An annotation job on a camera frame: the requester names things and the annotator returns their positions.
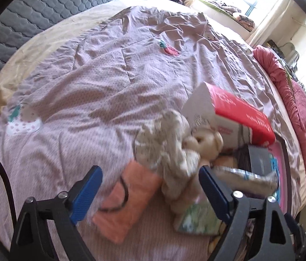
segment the red blanket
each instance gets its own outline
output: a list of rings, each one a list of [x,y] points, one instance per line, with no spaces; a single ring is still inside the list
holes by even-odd
[[[286,78],[286,71],[270,49],[257,46],[253,51],[253,55],[270,76],[286,106],[289,118],[291,119],[300,143],[306,172],[306,94],[299,84],[293,80],[293,92],[291,91]]]

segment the orange cloth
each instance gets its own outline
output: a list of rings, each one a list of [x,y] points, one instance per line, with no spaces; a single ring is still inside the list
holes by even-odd
[[[149,200],[162,184],[161,177],[134,160],[128,163],[121,177],[129,193],[125,206],[116,212],[98,211],[92,219],[101,234],[116,244],[124,241],[130,228],[138,221]],[[120,206],[124,196],[123,185],[118,181],[101,208]]]

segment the plush toy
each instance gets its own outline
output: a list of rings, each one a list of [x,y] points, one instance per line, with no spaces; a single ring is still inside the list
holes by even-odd
[[[188,121],[175,110],[145,122],[135,141],[135,159],[163,178],[165,200],[176,200],[196,174],[199,153],[183,149],[182,141],[190,134]]]
[[[199,168],[205,165],[210,166],[210,161],[215,160],[223,148],[223,139],[218,131],[213,132],[208,128],[199,128],[192,136],[183,140],[182,148],[200,154]],[[171,202],[170,207],[175,214],[184,213],[191,204],[198,200],[200,195],[204,196],[199,183],[199,168],[180,197]]]
[[[241,190],[260,196],[271,195],[278,186],[274,173],[264,177],[237,169],[236,160],[230,156],[218,157],[223,148],[219,132],[209,128],[198,128],[182,142],[182,148],[200,155],[198,171],[189,181],[180,197],[170,203],[176,214],[173,227],[176,231],[190,234],[219,235],[221,221],[216,217],[199,183],[199,169],[211,166],[215,175],[232,190]]]
[[[218,157],[223,148],[223,139],[218,131],[202,127],[185,138],[182,147],[200,154],[199,167],[210,166],[210,162]]]

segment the beige plush toy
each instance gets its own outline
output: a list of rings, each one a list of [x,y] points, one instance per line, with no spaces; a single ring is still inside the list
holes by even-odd
[[[192,136],[188,136],[183,140],[182,147],[200,154],[200,168],[205,165],[210,166],[210,161],[218,157],[223,148],[223,139],[218,131],[213,132],[208,128],[199,128]],[[191,204],[198,200],[198,196],[200,195],[204,195],[204,192],[199,183],[198,169],[180,197],[171,202],[171,211],[175,214],[184,213]]]
[[[218,157],[223,148],[223,139],[218,131],[199,128],[192,136],[183,140],[182,147],[200,154],[199,167],[210,166],[210,162]]]

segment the black cable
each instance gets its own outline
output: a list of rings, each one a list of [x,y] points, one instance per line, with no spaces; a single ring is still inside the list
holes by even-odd
[[[122,178],[122,176],[120,176],[119,181],[122,184],[123,189],[124,189],[124,199],[123,199],[123,202],[121,203],[121,205],[119,205],[117,207],[111,207],[111,208],[101,208],[100,207],[98,209],[100,212],[106,212],[106,213],[118,212],[121,209],[123,209],[124,206],[126,205],[126,203],[128,202],[128,199],[129,199],[129,189],[128,189],[128,186],[126,185],[126,183],[125,183],[124,179]]]
[[[0,162],[0,176],[3,180],[3,184],[5,185],[7,198],[8,198],[9,209],[10,209],[10,214],[12,216],[12,223],[13,223],[13,227],[15,227],[15,225],[17,223],[17,215],[15,213],[15,206],[14,206],[12,188],[10,186],[10,182],[9,182],[7,173],[6,173],[5,169],[3,168],[1,162]]]

